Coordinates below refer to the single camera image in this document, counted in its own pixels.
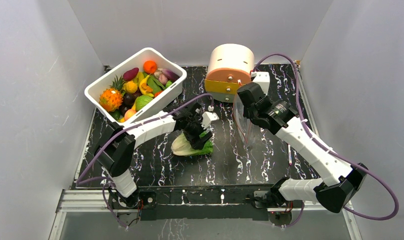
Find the green toy cabbage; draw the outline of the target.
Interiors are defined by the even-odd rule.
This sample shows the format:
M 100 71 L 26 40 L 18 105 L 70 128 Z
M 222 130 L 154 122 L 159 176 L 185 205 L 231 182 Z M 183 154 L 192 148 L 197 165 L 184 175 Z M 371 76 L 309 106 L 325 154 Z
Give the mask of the green toy cabbage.
M 185 134 L 181 133 L 171 144 L 171 151 L 175 156 L 189 157 L 210 155 L 214 151 L 213 143 L 208 140 L 202 149 L 193 149 Z

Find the clear zip top bag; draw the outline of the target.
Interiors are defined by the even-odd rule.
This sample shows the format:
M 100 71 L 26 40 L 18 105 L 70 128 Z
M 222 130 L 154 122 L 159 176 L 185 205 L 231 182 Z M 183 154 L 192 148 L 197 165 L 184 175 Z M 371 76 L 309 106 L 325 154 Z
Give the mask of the clear zip top bag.
M 237 94 L 233 100 L 232 116 L 243 145 L 250 148 L 254 142 L 254 127 L 251 121 L 244 117 L 244 105 Z

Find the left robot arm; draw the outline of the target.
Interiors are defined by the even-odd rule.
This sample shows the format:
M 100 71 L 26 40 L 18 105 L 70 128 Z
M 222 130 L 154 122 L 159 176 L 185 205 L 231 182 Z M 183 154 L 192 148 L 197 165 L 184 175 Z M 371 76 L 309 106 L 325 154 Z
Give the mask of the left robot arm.
M 175 131 L 182 132 L 185 145 L 192 150 L 202 150 L 211 140 L 211 123 L 219 119 L 210 109 L 203 111 L 199 103 L 189 103 L 176 109 L 135 122 L 130 126 L 110 126 L 98 142 L 95 159 L 107 171 L 120 202 L 127 208 L 139 203 L 138 186 L 130 172 L 134 151 L 147 141 Z

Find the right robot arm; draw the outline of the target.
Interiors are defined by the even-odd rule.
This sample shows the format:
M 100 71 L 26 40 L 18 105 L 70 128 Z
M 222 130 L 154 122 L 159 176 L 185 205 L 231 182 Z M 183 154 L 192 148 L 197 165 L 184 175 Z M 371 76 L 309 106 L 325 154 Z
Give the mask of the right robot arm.
M 290 145 L 320 176 L 299 180 L 284 177 L 261 199 L 272 200 L 278 207 L 294 200 L 311 201 L 339 213 L 359 190 L 366 173 L 318 146 L 314 135 L 305 132 L 298 112 L 286 101 L 271 101 L 259 84 L 246 84 L 237 90 L 237 95 L 245 118 Z

